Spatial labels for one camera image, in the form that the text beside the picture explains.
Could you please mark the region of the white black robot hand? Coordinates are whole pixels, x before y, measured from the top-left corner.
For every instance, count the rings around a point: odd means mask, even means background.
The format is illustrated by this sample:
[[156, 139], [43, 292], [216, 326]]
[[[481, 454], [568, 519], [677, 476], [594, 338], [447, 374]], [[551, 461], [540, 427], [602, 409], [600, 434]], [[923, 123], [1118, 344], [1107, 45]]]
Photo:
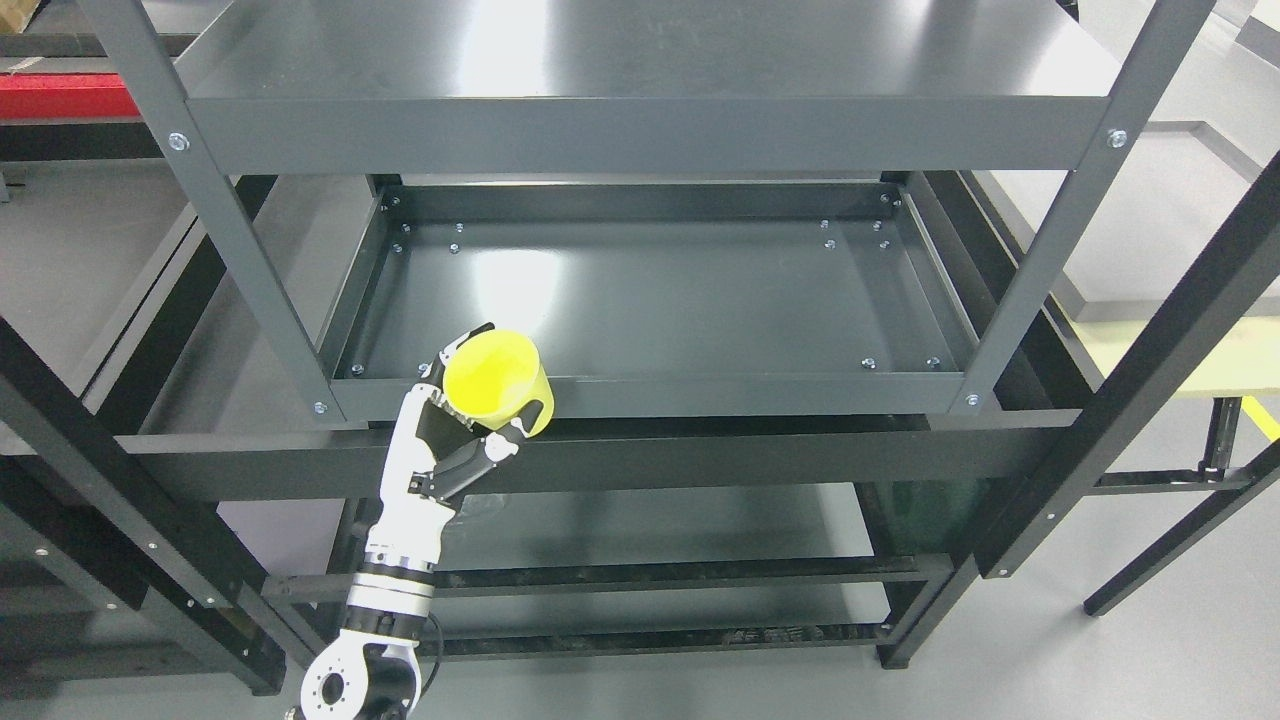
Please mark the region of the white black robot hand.
[[452, 355], [466, 340], [494, 329], [486, 322], [448, 343], [404, 392], [381, 469], [380, 512], [367, 532], [362, 562], [412, 560], [436, 566], [443, 532], [457, 514], [454, 498], [512, 460], [534, 437], [524, 423], [536, 419], [538, 401], [492, 430], [457, 413], [445, 398], [443, 375]]

